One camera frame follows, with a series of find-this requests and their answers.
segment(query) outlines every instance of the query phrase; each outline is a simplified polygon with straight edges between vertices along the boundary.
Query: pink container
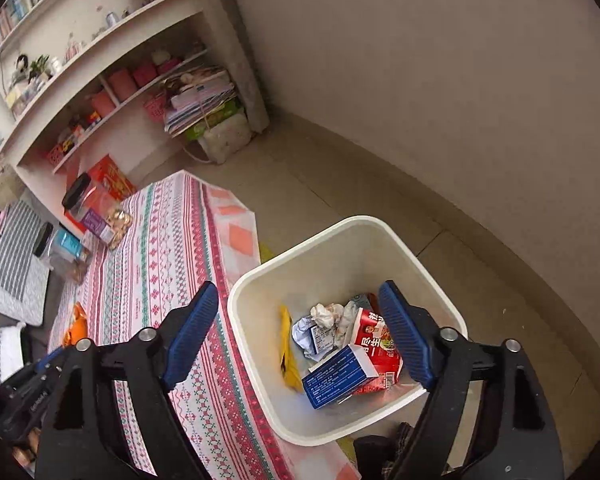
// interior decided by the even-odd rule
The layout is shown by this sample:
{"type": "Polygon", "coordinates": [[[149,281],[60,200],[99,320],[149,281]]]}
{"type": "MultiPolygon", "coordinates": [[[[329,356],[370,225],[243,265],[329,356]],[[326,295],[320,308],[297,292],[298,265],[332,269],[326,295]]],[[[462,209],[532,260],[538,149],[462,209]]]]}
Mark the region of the pink container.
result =
{"type": "Polygon", "coordinates": [[[181,63],[182,60],[180,60],[177,57],[172,57],[170,60],[165,61],[164,63],[162,63],[159,67],[158,67],[158,74],[162,75],[165,72],[168,72],[169,70],[171,70],[173,67],[175,67],[176,65],[178,65],[179,63],[181,63]]]}
{"type": "Polygon", "coordinates": [[[147,61],[134,70],[134,79],[140,88],[149,84],[157,77],[158,73],[155,71],[155,65],[151,61],[147,61]]]}
{"type": "Polygon", "coordinates": [[[106,90],[98,92],[91,98],[91,106],[93,106],[93,109],[96,110],[102,118],[105,118],[116,109],[116,105],[113,104],[113,101],[106,90]]]}
{"type": "Polygon", "coordinates": [[[136,82],[126,68],[111,74],[107,81],[120,102],[126,101],[138,90],[136,82]]]}

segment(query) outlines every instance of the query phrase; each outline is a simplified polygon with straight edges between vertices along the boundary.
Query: red and green tablecloth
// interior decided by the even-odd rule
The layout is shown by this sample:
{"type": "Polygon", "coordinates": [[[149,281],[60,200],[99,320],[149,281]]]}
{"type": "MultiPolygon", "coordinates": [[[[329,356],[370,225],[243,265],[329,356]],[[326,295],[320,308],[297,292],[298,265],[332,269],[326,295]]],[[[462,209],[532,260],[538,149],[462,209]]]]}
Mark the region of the red and green tablecloth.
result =
{"type": "MultiPolygon", "coordinates": [[[[280,439],[255,397],[226,312],[232,285],[260,263],[253,213],[232,193],[185,171],[145,187],[125,207],[134,222],[117,249],[86,236],[93,260],[82,285],[66,284],[49,348],[60,343],[75,301],[87,313],[89,336],[112,344],[157,327],[211,280],[218,317],[189,377],[170,397],[212,478],[359,479],[336,443],[305,448],[280,439]]],[[[116,383],[116,392],[132,457],[154,472],[126,384],[116,383]]]]}

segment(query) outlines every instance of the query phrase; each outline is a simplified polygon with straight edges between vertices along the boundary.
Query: black jar lid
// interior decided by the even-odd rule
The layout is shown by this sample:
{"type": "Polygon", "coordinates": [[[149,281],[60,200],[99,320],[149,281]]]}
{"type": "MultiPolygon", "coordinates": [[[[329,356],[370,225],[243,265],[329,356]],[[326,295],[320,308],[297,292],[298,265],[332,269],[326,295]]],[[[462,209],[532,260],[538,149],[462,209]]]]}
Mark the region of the black jar lid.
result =
{"type": "Polygon", "coordinates": [[[62,207],[65,209],[73,208],[78,203],[78,200],[80,200],[84,191],[89,187],[89,184],[91,184],[91,177],[87,173],[83,173],[76,178],[74,183],[71,184],[71,187],[64,194],[62,207]]]}

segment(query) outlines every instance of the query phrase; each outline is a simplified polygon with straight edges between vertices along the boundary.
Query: blue gripper pad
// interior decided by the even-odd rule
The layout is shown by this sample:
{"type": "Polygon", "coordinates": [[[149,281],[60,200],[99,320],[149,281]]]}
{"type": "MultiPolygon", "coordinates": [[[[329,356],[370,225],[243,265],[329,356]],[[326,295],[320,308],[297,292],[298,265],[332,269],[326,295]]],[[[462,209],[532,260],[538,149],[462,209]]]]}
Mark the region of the blue gripper pad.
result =
{"type": "Polygon", "coordinates": [[[380,287],[378,305],[409,375],[429,390],[436,380],[432,350],[408,314],[408,309],[415,307],[407,303],[392,281],[380,287]]]}
{"type": "Polygon", "coordinates": [[[167,351],[162,382],[169,391],[189,375],[200,347],[218,313],[218,290],[209,283],[167,351]]]}
{"type": "Polygon", "coordinates": [[[64,350],[64,348],[59,346],[53,352],[51,352],[51,354],[47,354],[40,359],[40,361],[38,361],[36,364],[36,373],[39,374],[40,372],[43,372],[45,370],[45,365],[55,359],[62,350],[64,350]]]}

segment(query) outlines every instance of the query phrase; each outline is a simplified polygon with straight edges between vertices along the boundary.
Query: red box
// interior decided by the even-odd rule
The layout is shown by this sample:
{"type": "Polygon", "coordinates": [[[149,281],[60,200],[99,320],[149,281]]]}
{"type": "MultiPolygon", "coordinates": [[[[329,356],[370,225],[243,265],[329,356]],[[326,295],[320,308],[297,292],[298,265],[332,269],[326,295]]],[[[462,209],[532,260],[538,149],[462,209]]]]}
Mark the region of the red box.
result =
{"type": "Polygon", "coordinates": [[[129,198],[137,191],[136,186],[120,171],[120,168],[111,160],[109,155],[105,155],[87,173],[119,202],[122,202],[125,198],[129,198]]]}

